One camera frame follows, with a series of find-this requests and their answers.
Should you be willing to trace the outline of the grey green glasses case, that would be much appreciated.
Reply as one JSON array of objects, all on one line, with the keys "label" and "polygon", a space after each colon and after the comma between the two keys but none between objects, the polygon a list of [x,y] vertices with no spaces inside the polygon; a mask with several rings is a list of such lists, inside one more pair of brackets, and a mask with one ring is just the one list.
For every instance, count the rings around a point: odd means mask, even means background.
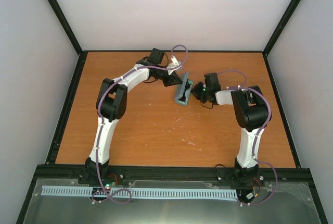
[{"label": "grey green glasses case", "polygon": [[182,84],[177,85],[176,92],[174,95],[174,101],[182,106],[187,106],[193,82],[189,79],[189,72],[185,72],[181,76]]}]

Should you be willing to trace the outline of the black round sunglasses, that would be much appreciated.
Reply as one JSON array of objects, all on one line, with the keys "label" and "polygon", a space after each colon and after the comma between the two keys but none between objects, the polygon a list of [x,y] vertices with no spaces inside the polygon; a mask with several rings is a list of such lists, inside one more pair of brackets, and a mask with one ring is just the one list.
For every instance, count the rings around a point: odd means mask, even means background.
[{"label": "black round sunglasses", "polygon": [[186,102],[186,100],[187,100],[187,91],[188,91],[188,89],[190,88],[190,84],[187,82],[186,83],[186,85],[185,85],[185,87],[184,87],[184,91],[183,91],[183,95],[182,95],[182,97],[179,99],[179,101],[180,102]]}]

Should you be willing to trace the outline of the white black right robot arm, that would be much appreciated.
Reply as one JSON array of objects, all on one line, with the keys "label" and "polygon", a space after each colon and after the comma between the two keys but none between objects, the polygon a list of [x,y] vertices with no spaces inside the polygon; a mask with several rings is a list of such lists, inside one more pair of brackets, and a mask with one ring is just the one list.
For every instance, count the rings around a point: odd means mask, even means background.
[{"label": "white black right robot arm", "polygon": [[197,83],[191,90],[201,104],[232,105],[241,128],[240,148],[233,169],[233,179],[245,183],[259,171],[259,146],[265,127],[272,117],[272,110],[259,86],[242,85],[222,88],[217,73],[204,75],[204,82]]}]

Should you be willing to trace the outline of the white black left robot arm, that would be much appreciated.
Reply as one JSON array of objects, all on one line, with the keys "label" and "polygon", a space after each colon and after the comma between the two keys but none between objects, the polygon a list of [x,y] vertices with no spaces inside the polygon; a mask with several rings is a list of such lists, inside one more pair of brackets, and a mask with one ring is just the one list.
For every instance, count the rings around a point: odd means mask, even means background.
[{"label": "white black left robot arm", "polygon": [[96,101],[98,115],[96,137],[92,151],[85,162],[85,166],[90,172],[90,178],[96,183],[104,183],[108,178],[112,137],[119,120],[125,114],[127,96],[133,88],[150,78],[161,80],[165,87],[177,86],[174,96],[176,103],[184,106],[188,104],[193,83],[188,80],[187,73],[182,77],[177,74],[188,59],[188,49],[181,44],[174,47],[182,47],[185,50],[184,61],[177,60],[171,51],[171,62],[162,66],[161,62],[165,52],[154,48],[149,56],[137,61],[128,72],[113,80],[103,80]]}]

